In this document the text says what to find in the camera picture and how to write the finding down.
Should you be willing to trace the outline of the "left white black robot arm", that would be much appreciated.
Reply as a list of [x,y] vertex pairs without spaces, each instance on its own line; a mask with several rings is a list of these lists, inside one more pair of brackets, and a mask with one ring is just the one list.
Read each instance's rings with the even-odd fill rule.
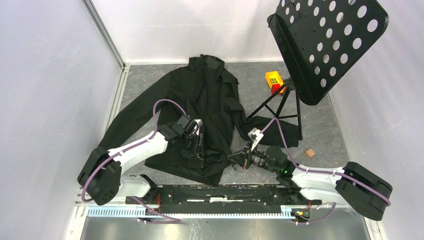
[[133,166],[166,151],[176,151],[187,159],[188,167],[204,166],[203,122],[184,114],[176,122],[156,126],[149,135],[127,145],[105,150],[95,148],[82,168],[77,182],[83,188],[83,202],[103,206],[115,197],[139,197],[145,204],[153,203],[157,190],[146,177],[124,176]]

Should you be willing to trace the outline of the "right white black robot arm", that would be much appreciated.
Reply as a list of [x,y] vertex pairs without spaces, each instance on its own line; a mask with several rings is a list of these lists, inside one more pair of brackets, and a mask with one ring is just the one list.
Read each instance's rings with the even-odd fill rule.
[[387,181],[357,162],[336,168],[308,167],[294,164],[279,146],[259,152],[247,145],[228,160],[245,170],[254,165],[274,173],[281,185],[290,188],[288,196],[295,204],[319,200],[348,205],[374,221],[383,219],[393,191]]

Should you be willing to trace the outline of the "black zip jacket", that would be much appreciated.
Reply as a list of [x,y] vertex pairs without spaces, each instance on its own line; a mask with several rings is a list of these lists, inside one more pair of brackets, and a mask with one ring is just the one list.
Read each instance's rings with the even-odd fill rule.
[[120,147],[159,111],[158,124],[178,120],[183,112],[203,122],[204,164],[192,168],[177,150],[167,150],[145,161],[149,168],[206,185],[219,184],[230,165],[228,155],[234,131],[248,140],[248,133],[263,129],[260,143],[266,146],[299,145],[299,131],[294,124],[270,118],[247,118],[240,103],[238,80],[218,57],[191,57],[187,66],[172,70],[153,83],[114,118],[99,146],[109,150]]

